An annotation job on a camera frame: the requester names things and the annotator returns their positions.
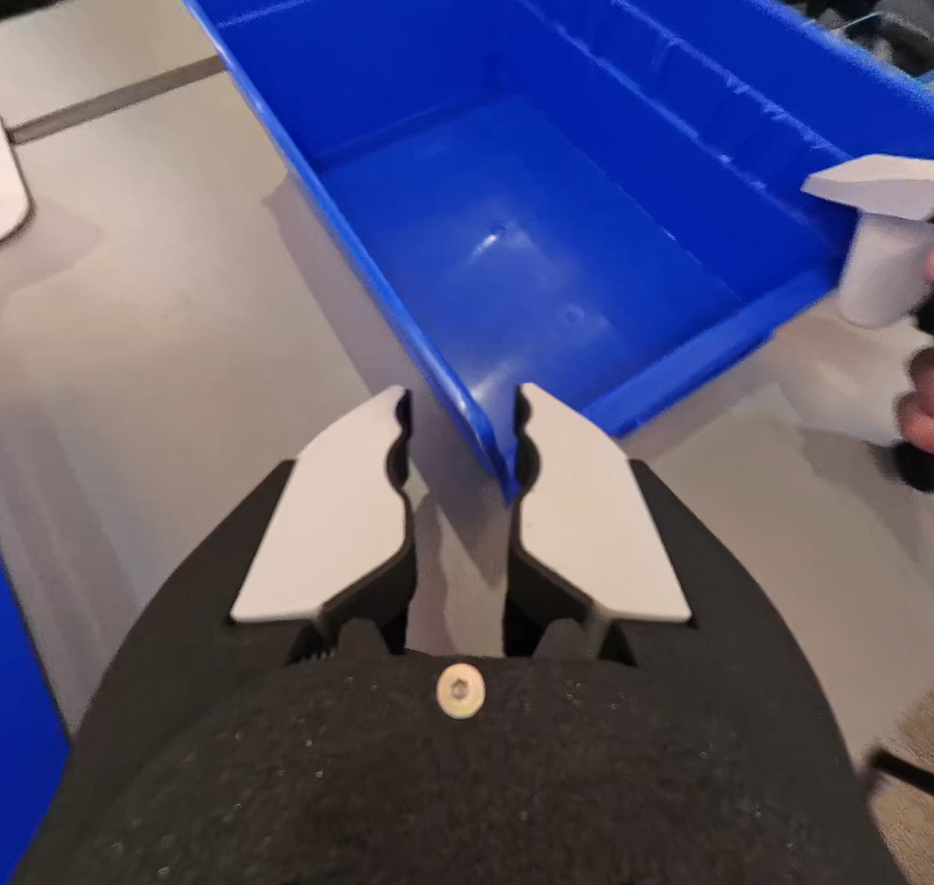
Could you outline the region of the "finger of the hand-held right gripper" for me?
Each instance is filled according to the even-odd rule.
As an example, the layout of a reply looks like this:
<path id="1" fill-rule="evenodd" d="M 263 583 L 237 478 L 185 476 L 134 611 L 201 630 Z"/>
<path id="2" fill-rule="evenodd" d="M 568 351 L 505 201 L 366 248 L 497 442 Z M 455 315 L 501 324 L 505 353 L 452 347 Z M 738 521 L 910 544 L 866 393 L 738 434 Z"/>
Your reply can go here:
<path id="1" fill-rule="evenodd" d="M 812 173 L 801 191 L 858 213 L 838 286 L 841 316 L 881 329 L 917 308 L 930 288 L 932 160 L 851 159 Z"/>

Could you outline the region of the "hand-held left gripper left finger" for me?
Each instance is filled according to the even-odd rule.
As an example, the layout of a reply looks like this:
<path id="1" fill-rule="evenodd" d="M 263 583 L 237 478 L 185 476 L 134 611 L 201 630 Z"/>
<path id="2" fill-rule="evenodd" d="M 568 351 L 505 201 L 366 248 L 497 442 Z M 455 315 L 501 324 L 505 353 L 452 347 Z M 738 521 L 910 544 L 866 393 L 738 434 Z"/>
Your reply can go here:
<path id="1" fill-rule="evenodd" d="M 302 622 L 329 646 L 360 619 L 391 654 L 404 653 L 417 581 L 404 491 L 411 434 L 411 394 L 392 386 L 300 451 L 231 606 L 233 622 Z"/>

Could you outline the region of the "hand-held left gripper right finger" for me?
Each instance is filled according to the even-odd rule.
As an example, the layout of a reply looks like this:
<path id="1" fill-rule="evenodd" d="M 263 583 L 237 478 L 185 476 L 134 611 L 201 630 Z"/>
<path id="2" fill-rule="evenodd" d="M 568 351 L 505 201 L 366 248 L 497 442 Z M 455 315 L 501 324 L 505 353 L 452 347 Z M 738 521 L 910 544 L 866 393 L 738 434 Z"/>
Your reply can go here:
<path id="1" fill-rule="evenodd" d="M 620 622 L 688 625 L 692 611 L 626 452 L 541 387 L 516 395 L 518 493 L 503 609 L 508 658 L 602 657 Z"/>

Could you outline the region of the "blue plastic bin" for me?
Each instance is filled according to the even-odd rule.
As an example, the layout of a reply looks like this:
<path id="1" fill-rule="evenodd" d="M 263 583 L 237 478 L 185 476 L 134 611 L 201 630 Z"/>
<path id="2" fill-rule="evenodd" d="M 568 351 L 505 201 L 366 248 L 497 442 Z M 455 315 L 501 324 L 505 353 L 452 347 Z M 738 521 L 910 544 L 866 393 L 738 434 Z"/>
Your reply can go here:
<path id="1" fill-rule="evenodd" d="M 653 420 L 838 282 L 801 191 L 932 95 L 774 0 L 182 0 L 511 498 L 516 389 Z"/>
<path id="2" fill-rule="evenodd" d="M 58 788 L 68 750 L 60 712 L 2 567 L 2 838 L 29 838 Z"/>

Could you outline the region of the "grey desk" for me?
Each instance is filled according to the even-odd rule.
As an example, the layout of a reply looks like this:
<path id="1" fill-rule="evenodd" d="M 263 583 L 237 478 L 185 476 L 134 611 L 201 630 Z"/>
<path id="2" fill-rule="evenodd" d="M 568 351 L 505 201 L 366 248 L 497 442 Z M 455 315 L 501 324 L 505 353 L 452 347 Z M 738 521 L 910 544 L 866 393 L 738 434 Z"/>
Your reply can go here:
<path id="1" fill-rule="evenodd" d="M 32 201 L 2 243 L 2 551 L 67 731 L 139 612 L 283 459 L 411 389 L 408 644 L 501 652 L 508 513 L 180 0 L 2 23 L 2 125 Z M 828 302 L 624 440 L 741 561 L 850 751 L 932 689 L 932 499 L 818 411 L 910 325 Z"/>

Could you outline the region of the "person's right hand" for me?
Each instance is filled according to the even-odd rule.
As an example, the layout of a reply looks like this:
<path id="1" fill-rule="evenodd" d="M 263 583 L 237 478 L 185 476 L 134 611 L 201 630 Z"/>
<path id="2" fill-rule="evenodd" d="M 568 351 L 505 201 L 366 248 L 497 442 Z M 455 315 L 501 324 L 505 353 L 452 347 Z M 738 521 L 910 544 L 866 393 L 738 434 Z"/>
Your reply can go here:
<path id="1" fill-rule="evenodd" d="M 903 441 L 928 456 L 933 456 L 932 398 L 919 389 L 902 396 L 897 404 L 898 432 Z"/>

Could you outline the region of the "white document stand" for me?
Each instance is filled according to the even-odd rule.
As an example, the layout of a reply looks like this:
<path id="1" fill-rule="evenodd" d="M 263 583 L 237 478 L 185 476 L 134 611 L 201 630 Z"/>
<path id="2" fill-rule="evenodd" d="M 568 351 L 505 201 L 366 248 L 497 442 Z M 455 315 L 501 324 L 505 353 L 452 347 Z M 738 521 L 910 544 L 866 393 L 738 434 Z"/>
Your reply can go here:
<path id="1" fill-rule="evenodd" d="M 33 212 L 33 201 L 14 145 L 1 126 L 1 243 L 22 229 Z"/>

